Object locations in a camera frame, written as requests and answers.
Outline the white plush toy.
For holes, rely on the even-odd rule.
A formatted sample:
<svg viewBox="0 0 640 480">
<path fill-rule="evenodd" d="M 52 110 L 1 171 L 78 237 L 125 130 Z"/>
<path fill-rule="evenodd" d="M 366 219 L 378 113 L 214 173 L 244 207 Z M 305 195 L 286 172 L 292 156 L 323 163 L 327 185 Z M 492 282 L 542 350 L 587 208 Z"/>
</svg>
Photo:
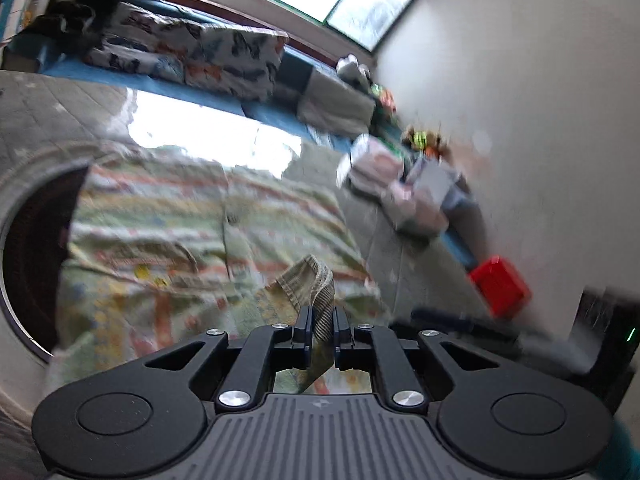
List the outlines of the white plush toy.
<svg viewBox="0 0 640 480">
<path fill-rule="evenodd" d="M 355 55 L 349 54 L 336 63 L 337 76 L 355 88 L 368 91 L 372 84 L 369 67 L 358 61 Z"/>
</svg>

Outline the large butterfly print pillow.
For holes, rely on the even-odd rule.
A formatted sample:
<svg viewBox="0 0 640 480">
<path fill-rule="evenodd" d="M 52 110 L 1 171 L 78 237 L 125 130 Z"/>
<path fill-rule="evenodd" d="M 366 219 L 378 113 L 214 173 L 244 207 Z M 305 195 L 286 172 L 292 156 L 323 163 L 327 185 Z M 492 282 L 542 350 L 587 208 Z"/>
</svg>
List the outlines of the large butterfly print pillow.
<svg viewBox="0 0 640 480">
<path fill-rule="evenodd" d="M 241 101 L 268 101 L 287 44 L 280 30 L 207 24 L 183 62 L 186 84 Z"/>
</svg>

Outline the grey striped cushion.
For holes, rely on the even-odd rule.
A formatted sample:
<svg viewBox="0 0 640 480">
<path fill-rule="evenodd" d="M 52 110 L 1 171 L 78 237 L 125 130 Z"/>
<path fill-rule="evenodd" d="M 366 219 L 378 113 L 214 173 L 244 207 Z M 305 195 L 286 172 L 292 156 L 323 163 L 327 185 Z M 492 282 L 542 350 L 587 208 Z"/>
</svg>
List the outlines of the grey striped cushion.
<svg viewBox="0 0 640 480">
<path fill-rule="evenodd" d="M 317 130 L 356 139 L 369 132 L 374 109 L 370 96 L 314 68 L 298 101 L 296 115 Z"/>
</svg>

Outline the round black induction cooktop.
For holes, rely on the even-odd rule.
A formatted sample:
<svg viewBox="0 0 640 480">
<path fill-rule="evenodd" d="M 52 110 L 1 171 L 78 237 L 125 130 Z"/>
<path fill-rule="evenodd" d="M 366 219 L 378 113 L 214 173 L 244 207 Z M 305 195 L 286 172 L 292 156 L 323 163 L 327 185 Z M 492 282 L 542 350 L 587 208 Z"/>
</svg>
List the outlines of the round black induction cooktop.
<svg viewBox="0 0 640 480">
<path fill-rule="evenodd" d="M 42 362 L 58 343 L 58 276 L 88 168 L 64 169 L 30 188 L 1 222 L 1 318 Z"/>
</svg>

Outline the colourful patterned children's shirt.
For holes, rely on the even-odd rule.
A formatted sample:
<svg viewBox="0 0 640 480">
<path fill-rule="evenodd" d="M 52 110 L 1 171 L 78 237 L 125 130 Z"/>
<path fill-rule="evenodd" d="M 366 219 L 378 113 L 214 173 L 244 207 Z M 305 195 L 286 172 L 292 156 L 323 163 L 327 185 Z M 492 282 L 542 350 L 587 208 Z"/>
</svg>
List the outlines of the colourful patterned children's shirt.
<svg viewBox="0 0 640 480">
<path fill-rule="evenodd" d="M 58 279 L 58 333 L 44 388 L 173 346 L 211 328 L 230 339 L 314 317 L 308 370 L 278 374 L 284 393 L 365 393 L 341 372 L 332 310 L 355 324 L 390 314 L 333 193 L 162 151 L 94 162 L 70 222 Z"/>
</svg>

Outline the red plastic stool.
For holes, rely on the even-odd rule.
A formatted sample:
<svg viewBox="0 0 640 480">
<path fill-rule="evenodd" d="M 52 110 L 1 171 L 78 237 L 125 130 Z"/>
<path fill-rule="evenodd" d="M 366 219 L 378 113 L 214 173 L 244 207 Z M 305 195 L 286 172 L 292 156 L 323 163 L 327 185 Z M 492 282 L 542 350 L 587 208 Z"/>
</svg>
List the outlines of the red plastic stool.
<svg viewBox="0 0 640 480">
<path fill-rule="evenodd" d="M 469 273 L 494 318 L 512 320 L 529 302 L 529 287 L 506 258 L 490 257 Z"/>
</svg>

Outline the low butterfly print pillow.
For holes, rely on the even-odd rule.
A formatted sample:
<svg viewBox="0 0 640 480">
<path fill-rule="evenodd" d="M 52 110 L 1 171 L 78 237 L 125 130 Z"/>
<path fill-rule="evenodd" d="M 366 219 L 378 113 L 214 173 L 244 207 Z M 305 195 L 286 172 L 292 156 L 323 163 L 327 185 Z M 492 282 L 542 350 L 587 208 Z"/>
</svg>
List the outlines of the low butterfly print pillow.
<svg viewBox="0 0 640 480">
<path fill-rule="evenodd" d="M 186 80 L 186 60 L 203 26 L 121 2 L 84 61 L 119 73 L 145 75 L 176 84 Z"/>
</svg>

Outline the pink wrapped tissue pack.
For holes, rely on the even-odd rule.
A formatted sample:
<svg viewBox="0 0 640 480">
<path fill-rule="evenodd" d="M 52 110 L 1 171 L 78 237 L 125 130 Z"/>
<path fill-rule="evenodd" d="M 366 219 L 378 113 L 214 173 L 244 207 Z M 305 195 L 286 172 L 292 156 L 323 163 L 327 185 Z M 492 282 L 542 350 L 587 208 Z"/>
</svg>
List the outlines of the pink wrapped tissue pack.
<svg viewBox="0 0 640 480">
<path fill-rule="evenodd" d="M 360 134 L 337 166 L 336 184 L 379 200 L 404 171 L 405 164 L 400 155 L 376 136 Z"/>
</svg>

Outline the blue white small cabinet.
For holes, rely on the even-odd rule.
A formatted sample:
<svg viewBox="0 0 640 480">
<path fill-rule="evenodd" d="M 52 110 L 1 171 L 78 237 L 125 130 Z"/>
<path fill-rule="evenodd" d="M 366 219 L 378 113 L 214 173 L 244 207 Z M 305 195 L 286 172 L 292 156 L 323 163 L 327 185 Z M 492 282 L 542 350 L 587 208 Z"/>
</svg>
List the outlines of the blue white small cabinet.
<svg viewBox="0 0 640 480">
<path fill-rule="evenodd" d="M 1 0 L 0 32 L 4 48 L 26 23 L 30 0 Z"/>
</svg>

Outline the yellow green plush toy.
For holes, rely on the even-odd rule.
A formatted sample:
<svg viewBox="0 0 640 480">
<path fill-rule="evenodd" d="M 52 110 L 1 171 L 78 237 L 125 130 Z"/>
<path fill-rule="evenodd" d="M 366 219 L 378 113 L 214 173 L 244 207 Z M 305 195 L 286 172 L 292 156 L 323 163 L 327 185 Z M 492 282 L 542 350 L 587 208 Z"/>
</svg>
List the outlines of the yellow green plush toy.
<svg viewBox="0 0 640 480">
<path fill-rule="evenodd" d="M 449 153 L 444 138 L 432 130 L 416 130 L 408 127 L 401 133 L 400 143 L 427 158 L 440 159 Z"/>
</svg>

